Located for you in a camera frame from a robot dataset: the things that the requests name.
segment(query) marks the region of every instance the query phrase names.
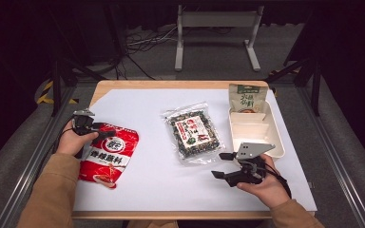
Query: white circular logo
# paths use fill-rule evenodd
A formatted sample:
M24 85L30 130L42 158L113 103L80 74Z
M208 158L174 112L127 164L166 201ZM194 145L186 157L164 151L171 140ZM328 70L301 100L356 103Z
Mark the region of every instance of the white circular logo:
M105 146L110 152L121 152L125 148L125 142L118 137L111 137L106 139Z

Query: metal stand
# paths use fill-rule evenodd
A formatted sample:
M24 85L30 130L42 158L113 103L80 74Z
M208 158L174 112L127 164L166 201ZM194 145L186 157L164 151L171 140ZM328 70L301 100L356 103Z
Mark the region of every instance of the metal stand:
M319 68L319 63L317 59L304 59L297 61L290 66L284 68L283 70L275 73L269 78L265 79L266 83L273 83L275 80L287 75L291 71L301 67L298 75L296 76L294 83L295 86L306 86L307 82L314 75L313 78L313 86L312 86L312 94L311 94L311 107L314 110L316 116L319 116L318 113L318 96L319 96L319 85L321 79L321 71Z
M183 7L179 5L175 69L177 71L183 70L183 27L251 27L251 37L249 40L244 40L244 44L253 69L260 71L253 45L262 12L263 7L259 7L257 11L183 11Z

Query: person's arm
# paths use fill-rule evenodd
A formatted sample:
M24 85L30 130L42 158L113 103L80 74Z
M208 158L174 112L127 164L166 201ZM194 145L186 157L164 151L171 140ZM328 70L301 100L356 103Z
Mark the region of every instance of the person's arm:
M69 122L65 129L71 129ZM18 227L72 227L76 181L80 163L74 157L83 145L97 138L98 133L78 136L65 130L58 149L34 184Z
M272 158L261 155L270 167L277 171ZM324 227L315 217L294 199L290 199L283 185L271 174L267 174L260 184L240 182L237 187L257 196L271 210L272 220L277 228L281 227Z

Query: red snack bag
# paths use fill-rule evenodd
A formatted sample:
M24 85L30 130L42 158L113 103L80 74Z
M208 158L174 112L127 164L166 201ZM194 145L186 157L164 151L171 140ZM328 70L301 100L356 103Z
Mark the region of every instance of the red snack bag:
M115 131L114 137L93 141L81 160L79 180L98 182L115 188L115 181L124 172L139 141L134 130L108 123L100 125L100 131Z

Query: wooden table edge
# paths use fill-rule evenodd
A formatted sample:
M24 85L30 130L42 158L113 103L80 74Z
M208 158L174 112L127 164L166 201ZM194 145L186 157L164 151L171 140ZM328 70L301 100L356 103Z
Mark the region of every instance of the wooden table edge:
M154 89L154 88L228 88L229 84L268 86L264 81L138 81L138 80L104 80L97 84L90 106L105 96L111 89Z
M176 220L176 219L270 219L271 213L269 211L259 212L232 212L232 211L201 211L201 212L80 212L75 211L72 214L74 219L159 219L159 220Z

